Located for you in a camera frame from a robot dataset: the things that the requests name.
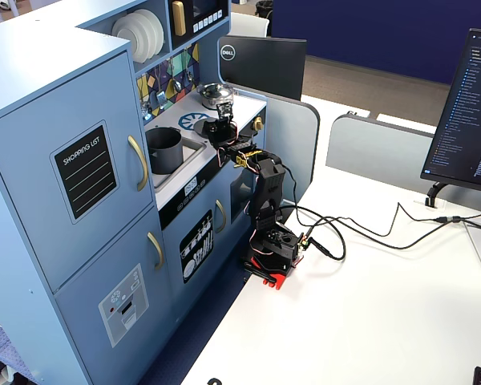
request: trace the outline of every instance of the shopping list sign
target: shopping list sign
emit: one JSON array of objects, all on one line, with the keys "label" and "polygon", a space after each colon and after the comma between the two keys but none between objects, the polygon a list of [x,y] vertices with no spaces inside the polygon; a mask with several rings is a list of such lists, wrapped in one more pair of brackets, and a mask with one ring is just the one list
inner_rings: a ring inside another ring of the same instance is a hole
[{"label": "shopping list sign", "polygon": [[103,125],[55,155],[55,163],[75,219],[117,185]]}]

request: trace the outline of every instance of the white plate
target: white plate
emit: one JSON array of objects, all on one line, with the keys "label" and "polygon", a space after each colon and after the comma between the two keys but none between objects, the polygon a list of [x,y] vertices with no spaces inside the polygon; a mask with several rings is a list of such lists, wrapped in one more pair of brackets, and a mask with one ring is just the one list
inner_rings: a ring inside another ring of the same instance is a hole
[{"label": "white plate", "polygon": [[142,14],[150,21],[150,23],[153,25],[153,28],[155,28],[155,35],[157,37],[155,55],[158,55],[164,44],[164,28],[162,28],[159,18],[157,18],[156,15],[149,10],[137,10],[136,13]]},{"label": "white plate", "polygon": [[143,25],[144,30],[148,34],[148,59],[151,59],[152,56],[155,54],[155,47],[157,42],[157,35],[155,32],[155,28],[152,25],[152,22],[139,12],[134,12],[130,14],[131,18],[137,18],[139,22]]},{"label": "white plate", "polygon": [[148,33],[139,19],[131,14],[119,18],[112,27],[112,35],[131,41],[134,62],[144,63],[148,59]]},{"label": "white plate", "polygon": [[193,259],[188,262],[188,264],[185,266],[185,269],[184,269],[184,278],[185,279],[187,279],[191,276],[195,267],[196,267],[196,262]]}]

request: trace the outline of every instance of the black monitor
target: black monitor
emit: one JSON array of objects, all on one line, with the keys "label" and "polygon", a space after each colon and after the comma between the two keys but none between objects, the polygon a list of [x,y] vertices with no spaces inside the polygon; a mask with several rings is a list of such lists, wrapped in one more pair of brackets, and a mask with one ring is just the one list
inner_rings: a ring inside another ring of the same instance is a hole
[{"label": "black monitor", "polygon": [[481,190],[481,30],[470,30],[423,179]]},{"label": "black monitor", "polygon": [[301,100],[306,40],[224,36],[219,48],[225,82]]}]

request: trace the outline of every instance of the blue wall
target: blue wall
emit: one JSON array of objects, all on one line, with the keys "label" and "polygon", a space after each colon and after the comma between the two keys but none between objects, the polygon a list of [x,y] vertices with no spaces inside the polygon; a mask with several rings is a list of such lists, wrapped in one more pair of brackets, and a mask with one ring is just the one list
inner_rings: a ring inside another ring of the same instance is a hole
[{"label": "blue wall", "polygon": [[273,37],[307,39],[309,55],[451,83],[481,0],[277,0]]}]

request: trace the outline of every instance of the silver pot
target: silver pot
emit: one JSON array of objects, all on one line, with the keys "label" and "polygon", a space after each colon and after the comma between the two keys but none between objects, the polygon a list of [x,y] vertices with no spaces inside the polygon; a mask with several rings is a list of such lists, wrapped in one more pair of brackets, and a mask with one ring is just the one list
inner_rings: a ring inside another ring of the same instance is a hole
[{"label": "silver pot", "polygon": [[196,89],[201,95],[201,104],[209,110],[215,110],[217,104],[230,102],[233,104],[233,88],[228,84],[211,83],[199,85]]}]

